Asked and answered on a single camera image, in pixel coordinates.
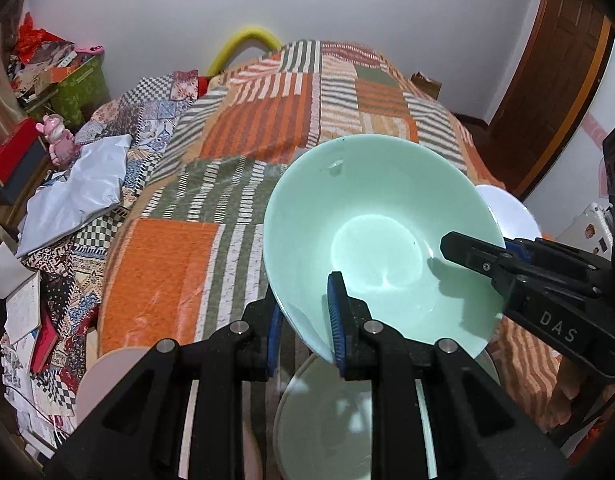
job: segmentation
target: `orange striped quilt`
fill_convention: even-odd
[[[174,337],[207,338],[268,285],[262,224],[297,148],[368,132],[439,153],[472,182],[495,183],[471,134],[382,54],[302,40],[223,74],[178,120],[108,256],[100,353]],[[284,328],[281,371],[247,385],[244,416],[278,477],[271,428],[280,395],[309,354]],[[490,349],[505,389],[538,421],[555,383],[551,350],[509,320]]]

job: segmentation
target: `green box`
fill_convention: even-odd
[[[39,123],[45,114],[59,114],[72,129],[88,121],[96,108],[109,100],[102,56],[94,56],[60,83],[49,86],[24,110]]]

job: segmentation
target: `screw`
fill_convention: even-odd
[[[459,344],[453,339],[445,337],[439,341],[439,348],[446,354],[453,354],[459,349]]]
[[[243,334],[247,332],[249,329],[250,329],[249,323],[247,321],[243,321],[242,319],[239,319],[238,321],[233,322],[229,326],[229,330],[231,330],[235,334]]]
[[[363,323],[363,328],[370,334],[378,334],[383,331],[383,323],[370,319],[369,321]]]
[[[167,354],[176,348],[176,343],[173,339],[161,339],[158,343],[156,343],[156,349],[161,352],[161,354]]]

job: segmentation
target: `wooden floor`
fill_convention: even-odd
[[[476,124],[464,124],[474,139],[474,145],[481,156],[487,169],[505,184],[508,191],[513,194],[513,189],[523,180],[523,173],[517,165],[514,154],[500,149],[491,141],[487,131]]]

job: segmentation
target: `green bowl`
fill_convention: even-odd
[[[503,302],[488,278],[443,258],[450,231],[504,246],[475,186],[441,156],[397,137],[340,137],[305,153],[278,181],[263,258],[287,320],[328,362],[333,270],[374,319],[425,343],[450,337],[476,357]]]

